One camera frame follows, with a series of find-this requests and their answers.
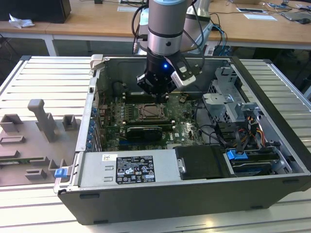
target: desk leg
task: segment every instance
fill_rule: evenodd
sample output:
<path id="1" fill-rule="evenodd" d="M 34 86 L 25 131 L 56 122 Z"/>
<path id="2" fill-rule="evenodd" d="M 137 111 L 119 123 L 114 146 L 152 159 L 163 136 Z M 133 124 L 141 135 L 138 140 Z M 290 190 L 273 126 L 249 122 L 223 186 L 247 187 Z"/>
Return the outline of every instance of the desk leg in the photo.
<path id="1" fill-rule="evenodd" d="M 48 52 L 50 56 L 59 56 L 57 47 L 54 44 L 53 36 L 52 35 L 45 35 L 44 41 L 47 46 Z"/>
<path id="2" fill-rule="evenodd" d="M 303 94 L 306 99 L 311 99 L 311 86 L 306 90 L 306 92 Z"/>
<path id="3" fill-rule="evenodd" d="M 88 52 L 92 52 L 92 45 L 91 42 L 89 40 L 86 41 L 86 47 L 87 47 L 87 51 Z"/>

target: power supply label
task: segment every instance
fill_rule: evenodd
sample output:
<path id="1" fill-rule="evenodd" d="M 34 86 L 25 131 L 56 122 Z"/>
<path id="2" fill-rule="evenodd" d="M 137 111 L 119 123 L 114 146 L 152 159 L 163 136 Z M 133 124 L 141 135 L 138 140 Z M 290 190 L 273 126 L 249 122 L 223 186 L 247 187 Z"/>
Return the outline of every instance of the power supply label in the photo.
<path id="1" fill-rule="evenodd" d="M 156 182 L 152 156 L 117 157 L 117 184 Z"/>

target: barcode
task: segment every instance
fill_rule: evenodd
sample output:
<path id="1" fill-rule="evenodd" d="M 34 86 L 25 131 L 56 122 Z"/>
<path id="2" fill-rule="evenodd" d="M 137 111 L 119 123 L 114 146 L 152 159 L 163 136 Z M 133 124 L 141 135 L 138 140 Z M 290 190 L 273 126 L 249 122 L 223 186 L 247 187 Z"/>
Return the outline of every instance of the barcode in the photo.
<path id="1" fill-rule="evenodd" d="M 145 175 L 145 178 L 148 179 L 148 178 L 154 178 L 155 176 L 154 175 Z"/>

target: blue drive latch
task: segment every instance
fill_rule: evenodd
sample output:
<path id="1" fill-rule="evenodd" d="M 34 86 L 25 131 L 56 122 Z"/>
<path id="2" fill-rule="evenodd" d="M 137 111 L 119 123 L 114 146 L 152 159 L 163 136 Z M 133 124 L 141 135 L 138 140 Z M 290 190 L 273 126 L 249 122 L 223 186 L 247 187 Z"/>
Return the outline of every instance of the blue drive latch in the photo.
<path id="1" fill-rule="evenodd" d="M 67 178 L 68 168 L 58 168 L 55 171 L 55 178 Z"/>
<path id="2" fill-rule="evenodd" d="M 248 159 L 247 154 L 244 152 L 243 154 L 238 154 L 236 150 L 229 150 L 227 152 L 227 156 L 229 160 L 232 159 Z"/>

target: white tissue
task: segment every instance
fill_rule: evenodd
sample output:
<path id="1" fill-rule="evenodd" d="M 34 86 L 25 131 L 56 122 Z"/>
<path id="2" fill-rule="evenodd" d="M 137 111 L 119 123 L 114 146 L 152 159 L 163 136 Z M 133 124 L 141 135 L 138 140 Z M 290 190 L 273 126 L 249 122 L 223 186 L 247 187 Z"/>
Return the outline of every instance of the white tissue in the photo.
<path id="1" fill-rule="evenodd" d="M 19 19 L 11 16 L 10 14 L 10 20 L 9 23 L 13 25 L 14 27 L 17 27 L 21 29 L 22 27 L 31 27 L 34 26 L 33 22 L 30 19 Z"/>

